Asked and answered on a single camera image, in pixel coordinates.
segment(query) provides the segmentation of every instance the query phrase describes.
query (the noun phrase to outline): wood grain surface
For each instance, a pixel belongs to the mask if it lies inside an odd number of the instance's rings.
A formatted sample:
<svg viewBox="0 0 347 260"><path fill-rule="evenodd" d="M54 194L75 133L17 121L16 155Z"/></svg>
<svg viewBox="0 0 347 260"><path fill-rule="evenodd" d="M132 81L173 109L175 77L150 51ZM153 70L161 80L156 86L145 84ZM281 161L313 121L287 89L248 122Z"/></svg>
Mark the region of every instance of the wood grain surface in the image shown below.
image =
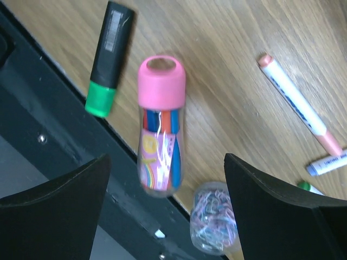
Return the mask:
<svg viewBox="0 0 347 260"><path fill-rule="evenodd" d="M4 2L86 94L107 0ZM225 181L228 152L288 183L305 179L328 196L347 199L347 167L317 178L306 172L305 166L326 152L256 64L264 51L274 55L341 145L347 145L346 1L119 2L138 17L108 121L136 151L139 65L155 54L183 61L187 157L176 198L188 211L199 185Z"/></svg>

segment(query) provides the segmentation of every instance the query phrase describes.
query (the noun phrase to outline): plastic bottle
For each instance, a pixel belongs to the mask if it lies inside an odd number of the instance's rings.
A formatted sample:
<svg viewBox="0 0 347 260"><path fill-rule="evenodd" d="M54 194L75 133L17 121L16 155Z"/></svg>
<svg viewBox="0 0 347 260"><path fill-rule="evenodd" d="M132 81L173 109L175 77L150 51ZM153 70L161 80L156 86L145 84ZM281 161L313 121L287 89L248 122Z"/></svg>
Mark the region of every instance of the plastic bottle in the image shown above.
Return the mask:
<svg viewBox="0 0 347 260"><path fill-rule="evenodd" d="M190 238L196 248L210 255L225 255L241 249L226 183L205 183L195 192Z"/></svg>
<svg viewBox="0 0 347 260"><path fill-rule="evenodd" d="M170 69L156 69L151 61L174 62ZM185 71L171 56L147 58L138 71L140 140L138 174L144 190L154 197L174 194L183 179L183 112Z"/></svg>

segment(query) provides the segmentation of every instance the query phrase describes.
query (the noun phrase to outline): green cap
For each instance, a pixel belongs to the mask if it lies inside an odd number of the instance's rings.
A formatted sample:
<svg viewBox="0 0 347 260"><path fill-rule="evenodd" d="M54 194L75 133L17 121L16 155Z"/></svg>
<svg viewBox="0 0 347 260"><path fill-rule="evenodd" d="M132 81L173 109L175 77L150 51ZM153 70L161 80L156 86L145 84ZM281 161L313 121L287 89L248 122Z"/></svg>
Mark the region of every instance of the green cap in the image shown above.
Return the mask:
<svg viewBox="0 0 347 260"><path fill-rule="evenodd" d="M299 188L302 188L302 189L305 190L305 191L310 191L310 189L311 189L311 184L309 184L309 183L306 182L306 181L301 181L300 183L298 183L298 187L299 187Z"/></svg>
<svg viewBox="0 0 347 260"><path fill-rule="evenodd" d="M114 88L103 87L91 81L85 110L100 118L107 117L112 107L115 92Z"/></svg>

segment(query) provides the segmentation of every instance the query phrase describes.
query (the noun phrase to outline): rubber bands in jar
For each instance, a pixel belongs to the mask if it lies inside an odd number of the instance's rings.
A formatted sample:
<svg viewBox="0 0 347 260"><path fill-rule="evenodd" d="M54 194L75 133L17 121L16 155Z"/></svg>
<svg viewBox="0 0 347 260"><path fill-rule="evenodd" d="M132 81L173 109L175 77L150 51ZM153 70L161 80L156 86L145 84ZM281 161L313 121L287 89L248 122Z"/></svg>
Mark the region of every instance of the rubber bands in jar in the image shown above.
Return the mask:
<svg viewBox="0 0 347 260"><path fill-rule="evenodd" d="M241 249L226 183L205 183L194 194L190 238L199 250L225 255Z"/></svg>
<svg viewBox="0 0 347 260"><path fill-rule="evenodd" d="M152 67L156 60L170 61L170 68ZM183 112L185 71L171 56L147 58L138 72L140 140L138 174L144 190L154 197L168 197L183 179Z"/></svg>

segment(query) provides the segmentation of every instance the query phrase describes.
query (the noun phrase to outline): pink lid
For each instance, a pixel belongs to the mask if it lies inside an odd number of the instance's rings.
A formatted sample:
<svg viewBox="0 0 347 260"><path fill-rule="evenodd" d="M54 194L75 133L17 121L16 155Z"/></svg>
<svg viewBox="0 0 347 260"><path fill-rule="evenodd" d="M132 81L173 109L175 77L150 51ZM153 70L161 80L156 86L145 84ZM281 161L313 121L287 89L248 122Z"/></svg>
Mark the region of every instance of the pink lid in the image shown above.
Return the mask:
<svg viewBox="0 0 347 260"><path fill-rule="evenodd" d="M148 63L155 59L167 59L175 63L168 70L153 69ZM182 64L171 56L152 56L140 66L138 72L138 102L152 110L172 110L185 103L185 71Z"/></svg>
<svg viewBox="0 0 347 260"><path fill-rule="evenodd" d="M261 68L266 68L271 62L273 62L273 57L265 53L258 60L258 64Z"/></svg>

